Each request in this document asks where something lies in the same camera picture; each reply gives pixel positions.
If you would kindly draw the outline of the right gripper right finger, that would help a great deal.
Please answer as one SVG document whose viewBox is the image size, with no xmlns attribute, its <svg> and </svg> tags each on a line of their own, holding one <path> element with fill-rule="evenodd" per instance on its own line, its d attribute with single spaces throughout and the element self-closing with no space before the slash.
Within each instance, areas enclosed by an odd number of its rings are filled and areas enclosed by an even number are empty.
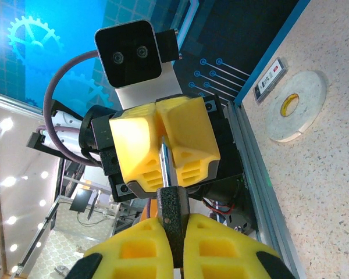
<svg viewBox="0 0 349 279">
<path fill-rule="evenodd" d="M 294 278 L 273 248 L 201 214 L 188 220 L 183 271 L 185 278 Z"/>
</svg>

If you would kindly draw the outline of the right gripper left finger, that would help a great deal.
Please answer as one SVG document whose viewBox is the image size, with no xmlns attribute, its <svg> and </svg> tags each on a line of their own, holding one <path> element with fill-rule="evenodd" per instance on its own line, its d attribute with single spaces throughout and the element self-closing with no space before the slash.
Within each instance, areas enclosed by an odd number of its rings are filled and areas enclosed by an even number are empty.
<svg viewBox="0 0 349 279">
<path fill-rule="evenodd" d="M 88 249 L 72 277 L 173 278 L 172 252 L 159 219 L 146 219 Z"/>
</svg>

